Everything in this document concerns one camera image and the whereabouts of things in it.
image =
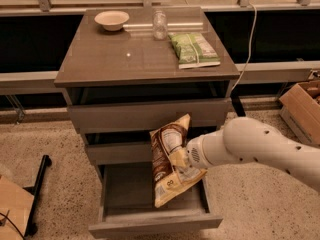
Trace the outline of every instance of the white bowl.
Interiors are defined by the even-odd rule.
[[[108,31],[118,31],[129,20],[129,14],[122,11],[105,11],[99,13],[94,20]]]

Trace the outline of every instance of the cabinet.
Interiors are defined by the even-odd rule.
[[[180,70],[168,40],[155,41],[151,14],[125,9],[129,22],[107,32],[88,10],[55,80],[102,182],[95,238],[218,227],[206,179],[161,208],[153,207],[149,131],[191,115],[188,138],[214,131],[226,118],[233,61],[200,8],[163,8],[169,31],[201,32],[221,65]]]

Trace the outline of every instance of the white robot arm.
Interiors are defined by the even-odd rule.
[[[292,141],[252,118],[233,119],[222,130],[190,140],[187,154],[197,168],[259,162],[290,174],[320,193],[320,149]]]

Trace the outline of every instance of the jar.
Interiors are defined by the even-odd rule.
[[[153,14],[153,36],[156,40],[164,40],[167,34],[167,16],[163,11],[157,10]]]

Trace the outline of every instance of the concrete floor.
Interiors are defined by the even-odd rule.
[[[277,127],[296,140],[279,110],[247,115]],[[228,120],[235,117],[228,114]],[[33,185],[42,155],[48,168],[36,211],[33,240],[91,240],[101,184],[65,109],[28,110],[14,125],[13,112],[0,111],[0,174],[20,186]],[[320,239],[320,195],[289,175],[256,163],[211,168],[208,173],[217,229],[128,237],[141,240]]]

